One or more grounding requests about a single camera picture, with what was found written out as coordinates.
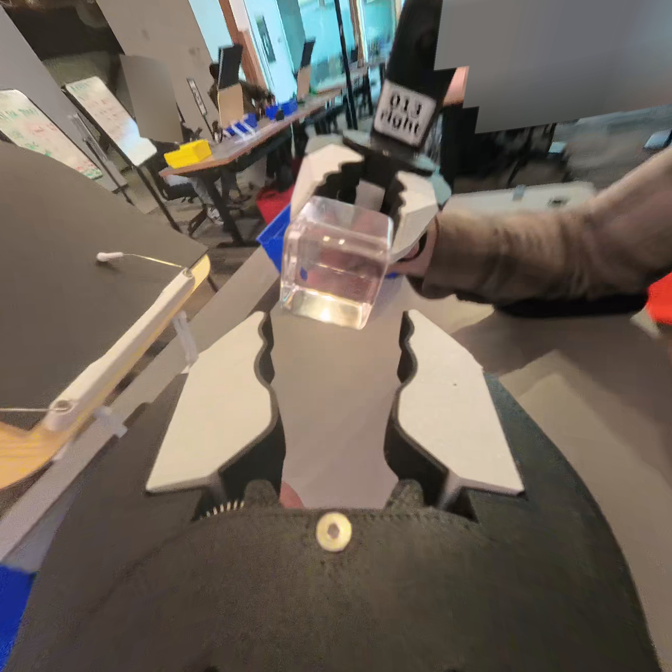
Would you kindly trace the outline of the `black office chair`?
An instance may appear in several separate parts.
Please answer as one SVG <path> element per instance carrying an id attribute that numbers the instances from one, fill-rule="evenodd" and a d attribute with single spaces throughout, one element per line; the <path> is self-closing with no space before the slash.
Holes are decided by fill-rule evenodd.
<path id="1" fill-rule="evenodd" d="M 152 176 L 156 189 L 165 201 L 186 200 L 189 203 L 200 201 L 194 185 L 188 178 L 179 175 L 163 176 L 160 172 L 152 173 Z"/>

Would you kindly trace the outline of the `grey partition panel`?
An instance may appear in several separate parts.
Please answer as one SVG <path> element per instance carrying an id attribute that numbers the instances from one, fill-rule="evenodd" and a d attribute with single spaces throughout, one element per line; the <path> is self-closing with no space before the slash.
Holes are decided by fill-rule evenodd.
<path id="1" fill-rule="evenodd" d="M 189 1 L 98 1 L 105 20 L 124 53 L 145 56 L 162 63 L 170 73 L 176 104 L 187 127 L 201 127 L 212 140 L 187 79 L 194 80 L 209 121 L 215 107 L 208 91 L 210 53 Z"/>

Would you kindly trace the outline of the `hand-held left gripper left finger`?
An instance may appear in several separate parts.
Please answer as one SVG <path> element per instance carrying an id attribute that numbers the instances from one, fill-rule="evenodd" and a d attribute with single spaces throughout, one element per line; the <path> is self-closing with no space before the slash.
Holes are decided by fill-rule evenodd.
<path id="1" fill-rule="evenodd" d="M 186 375 L 146 483 L 152 494 L 191 489 L 280 490 L 280 410 L 272 381 L 273 330 L 255 312 L 204 350 Z"/>

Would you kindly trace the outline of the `black board with wooden edge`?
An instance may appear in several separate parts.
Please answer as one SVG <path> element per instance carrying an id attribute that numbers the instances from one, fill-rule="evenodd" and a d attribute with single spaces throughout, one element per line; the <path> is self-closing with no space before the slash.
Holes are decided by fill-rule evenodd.
<path id="1" fill-rule="evenodd" d="M 1 142 L 2 491 L 50 463 L 51 402 L 182 267 L 194 290 L 204 283 L 206 250 L 74 169 Z"/>

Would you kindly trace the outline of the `red object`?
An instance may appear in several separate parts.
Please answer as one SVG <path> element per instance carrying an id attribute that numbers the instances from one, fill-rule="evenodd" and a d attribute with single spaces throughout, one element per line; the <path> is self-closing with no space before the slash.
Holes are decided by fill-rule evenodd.
<path id="1" fill-rule="evenodd" d="M 671 273 L 650 285 L 646 312 L 654 323 L 671 327 Z"/>

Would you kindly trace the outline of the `clear acrylic cube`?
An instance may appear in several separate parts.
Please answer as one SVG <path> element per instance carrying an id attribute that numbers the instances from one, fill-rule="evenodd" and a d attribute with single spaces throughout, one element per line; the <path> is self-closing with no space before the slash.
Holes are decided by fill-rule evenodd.
<path id="1" fill-rule="evenodd" d="M 362 330 L 391 263 L 390 217 L 312 196 L 284 235 L 280 305 L 292 315 Z"/>

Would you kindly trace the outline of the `person's right forearm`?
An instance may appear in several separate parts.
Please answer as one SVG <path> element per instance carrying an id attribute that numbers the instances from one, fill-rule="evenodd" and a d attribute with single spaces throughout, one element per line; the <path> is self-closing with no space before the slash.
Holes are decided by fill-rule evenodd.
<path id="1" fill-rule="evenodd" d="M 671 147 L 575 207 L 445 207 L 392 272 L 424 298 L 499 308 L 646 297 L 671 273 Z"/>

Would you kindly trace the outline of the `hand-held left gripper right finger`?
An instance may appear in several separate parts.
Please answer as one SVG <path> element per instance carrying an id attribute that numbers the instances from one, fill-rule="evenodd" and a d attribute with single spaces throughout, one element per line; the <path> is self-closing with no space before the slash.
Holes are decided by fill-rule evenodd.
<path id="1" fill-rule="evenodd" d="M 416 482 L 425 505 L 454 505 L 463 491 L 517 497 L 524 481 L 483 367 L 416 309 L 402 315 L 399 389 L 384 458 L 399 481 Z"/>

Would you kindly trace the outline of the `whiteboard on easel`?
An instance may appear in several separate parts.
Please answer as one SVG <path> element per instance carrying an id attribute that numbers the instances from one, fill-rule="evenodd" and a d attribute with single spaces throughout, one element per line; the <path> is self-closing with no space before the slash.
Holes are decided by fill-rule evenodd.
<path id="1" fill-rule="evenodd" d="M 50 157 L 91 180 L 98 166 L 24 93 L 1 90 L 1 134 L 18 147 Z"/>
<path id="2" fill-rule="evenodd" d="M 67 83 L 63 90 L 127 163 L 141 167 L 157 155 L 156 146 L 140 136 L 136 121 L 100 77 Z"/>

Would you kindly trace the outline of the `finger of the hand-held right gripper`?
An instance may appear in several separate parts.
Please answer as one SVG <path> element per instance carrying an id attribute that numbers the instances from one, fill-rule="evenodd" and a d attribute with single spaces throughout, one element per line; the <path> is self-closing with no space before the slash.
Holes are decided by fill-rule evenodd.
<path id="1" fill-rule="evenodd" d="M 336 199 L 341 189 L 355 188 L 364 168 L 364 156 L 345 145 L 324 145 L 302 160 L 290 201 L 295 221 L 314 196 Z"/>
<path id="2" fill-rule="evenodd" d="M 417 173 L 398 171 L 387 195 L 393 223 L 389 261 L 396 263 L 419 242 L 439 207 L 432 181 Z"/>

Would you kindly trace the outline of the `yellow box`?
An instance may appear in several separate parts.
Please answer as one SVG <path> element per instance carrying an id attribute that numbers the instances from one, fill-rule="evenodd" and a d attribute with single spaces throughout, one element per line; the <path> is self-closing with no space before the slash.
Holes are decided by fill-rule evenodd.
<path id="1" fill-rule="evenodd" d="M 212 156 L 210 143 L 205 139 L 197 139 L 184 143 L 178 149 L 164 153 L 168 167 L 181 169 L 202 162 Z"/>

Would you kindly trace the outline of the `white board rail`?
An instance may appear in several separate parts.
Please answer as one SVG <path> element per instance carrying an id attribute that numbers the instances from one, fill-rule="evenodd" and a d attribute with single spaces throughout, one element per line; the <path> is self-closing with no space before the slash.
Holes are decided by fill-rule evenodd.
<path id="1" fill-rule="evenodd" d="M 116 386 L 156 341 L 168 322 L 172 322 L 175 328 L 186 369 L 196 363 L 196 342 L 182 309 L 195 288 L 193 270 L 182 267 L 139 319 L 51 402 L 43 426 L 48 438 L 59 439 L 60 444 L 50 449 L 49 462 L 59 458 L 86 417 L 102 414 L 104 418 L 111 418 L 110 413 L 103 409 L 109 388 Z"/>

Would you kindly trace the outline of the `red plastic bin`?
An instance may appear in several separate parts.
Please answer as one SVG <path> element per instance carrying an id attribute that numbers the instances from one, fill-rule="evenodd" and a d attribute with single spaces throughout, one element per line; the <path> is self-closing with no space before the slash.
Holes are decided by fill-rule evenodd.
<path id="1" fill-rule="evenodd" d="M 256 195 L 256 207 L 266 225 L 270 224 L 291 202 L 294 185 L 279 190 L 274 186 L 263 187 Z"/>

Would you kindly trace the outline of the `blue object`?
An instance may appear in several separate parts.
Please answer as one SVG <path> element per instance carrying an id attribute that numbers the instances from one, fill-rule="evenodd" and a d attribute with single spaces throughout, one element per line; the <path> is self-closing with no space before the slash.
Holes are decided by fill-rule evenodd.
<path id="1" fill-rule="evenodd" d="M 1 565 L 1 669 L 15 643 L 35 577 L 35 573 Z"/>

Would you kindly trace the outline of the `long wooden table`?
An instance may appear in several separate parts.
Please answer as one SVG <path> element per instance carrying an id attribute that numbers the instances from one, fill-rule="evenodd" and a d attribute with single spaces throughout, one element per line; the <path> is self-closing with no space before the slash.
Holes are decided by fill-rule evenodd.
<path id="1" fill-rule="evenodd" d="M 258 246 L 256 234 L 252 238 L 244 238 L 235 219 L 231 215 L 231 203 L 223 192 L 216 188 L 216 179 L 224 173 L 236 175 L 248 165 L 253 164 L 263 154 L 279 146 L 285 140 L 286 130 L 292 130 L 294 124 L 302 122 L 309 115 L 322 110 L 331 103 L 335 94 L 309 97 L 298 105 L 298 110 L 281 121 L 266 121 L 265 125 L 242 139 L 224 139 L 211 146 L 211 156 L 195 164 L 178 167 L 167 167 L 159 172 L 162 178 L 170 175 L 181 177 L 198 177 L 204 180 L 208 194 L 222 218 L 222 228 L 228 239 L 217 244 L 217 249 L 253 249 Z"/>

